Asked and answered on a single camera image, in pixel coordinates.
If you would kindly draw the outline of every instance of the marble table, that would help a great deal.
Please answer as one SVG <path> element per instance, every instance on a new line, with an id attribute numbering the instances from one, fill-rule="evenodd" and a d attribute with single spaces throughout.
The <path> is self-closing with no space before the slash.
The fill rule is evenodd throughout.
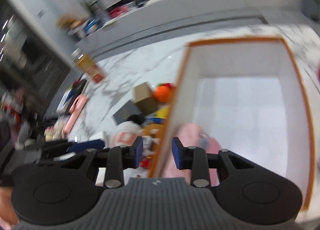
<path id="1" fill-rule="evenodd" d="M 112 56 L 99 62 L 108 73 L 100 84 L 89 83 L 86 95 L 89 101 L 80 114 L 70 140 L 77 137 L 86 141 L 99 131 L 111 133 L 115 128 L 112 115 L 132 98 L 132 89 L 148 82 L 155 87 L 161 82 L 174 83 L 187 42 L 221 37 L 247 35 L 281 35 L 292 49 L 309 98 L 316 140 L 316 158 L 320 154 L 320 84 L 316 76 L 320 61 L 320 38 L 306 25 L 267 26 L 254 25 L 212 30 L 164 40 Z M 305 222 L 320 217 L 320 172 L 316 178 L 310 207 L 300 212 L 297 221 Z"/>

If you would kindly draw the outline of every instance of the orange juice bottle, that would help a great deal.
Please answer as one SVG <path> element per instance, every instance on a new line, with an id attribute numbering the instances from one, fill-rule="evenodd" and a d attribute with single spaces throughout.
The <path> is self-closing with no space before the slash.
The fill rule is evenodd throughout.
<path id="1" fill-rule="evenodd" d="M 95 83 L 101 82 L 107 75 L 106 73 L 92 60 L 92 58 L 84 53 L 80 48 L 77 48 L 72 56 L 77 66 L 88 74 Z"/>

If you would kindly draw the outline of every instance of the ribbed gray surface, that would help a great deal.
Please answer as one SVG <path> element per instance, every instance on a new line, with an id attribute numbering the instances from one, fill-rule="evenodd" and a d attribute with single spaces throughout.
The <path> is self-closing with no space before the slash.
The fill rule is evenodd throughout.
<path id="1" fill-rule="evenodd" d="M 300 227 L 293 220 L 275 226 L 256 226 L 239 221 L 220 208 L 208 189 L 191 187 L 184 178 L 159 180 L 132 178 L 125 187 L 105 190 L 97 205 L 88 214 L 73 222 L 45 227 L 22 222 L 14 229 L 300 230 Z"/>

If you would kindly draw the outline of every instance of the orange ball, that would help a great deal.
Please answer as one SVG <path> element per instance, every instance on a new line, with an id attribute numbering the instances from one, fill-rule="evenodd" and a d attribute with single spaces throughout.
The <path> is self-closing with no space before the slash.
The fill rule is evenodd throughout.
<path id="1" fill-rule="evenodd" d="M 167 86 L 158 86 L 158 88 L 155 90 L 155 98 L 159 102 L 167 102 L 169 100 L 170 96 L 170 88 Z"/>

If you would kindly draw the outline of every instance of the pink object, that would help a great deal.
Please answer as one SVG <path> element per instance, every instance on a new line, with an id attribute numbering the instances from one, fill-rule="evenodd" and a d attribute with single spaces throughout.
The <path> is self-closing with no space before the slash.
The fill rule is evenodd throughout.
<path id="1" fill-rule="evenodd" d="M 63 128 L 63 132 L 65 134 L 70 133 L 70 131 L 73 128 L 73 125 L 75 125 L 75 122 L 78 119 L 78 117 L 79 117 L 83 107 L 87 103 L 87 101 L 88 101 L 88 98 L 83 94 L 79 95 L 75 99 L 73 105 L 70 107 L 70 110 L 69 110 L 69 112 L 71 113 L 71 116 L 70 116 L 68 122 L 66 123 L 65 127 Z"/>
<path id="2" fill-rule="evenodd" d="M 206 152 L 217 154 L 221 149 L 219 143 L 214 138 L 201 138 L 199 134 L 203 132 L 203 129 L 193 123 L 187 123 L 183 125 L 177 133 L 177 137 L 180 139 L 181 143 L 185 147 L 196 146 L 203 147 L 201 143 L 203 140 L 207 140 Z M 218 176 L 216 173 L 216 169 L 210 169 L 210 180 L 211 185 L 215 186 L 218 182 Z M 191 170 L 178 170 L 173 158 L 172 153 L 170 154 L 169 161 L 165 167 L 163 177 L 184 177 L 187 183 L 190 183 Z"/>

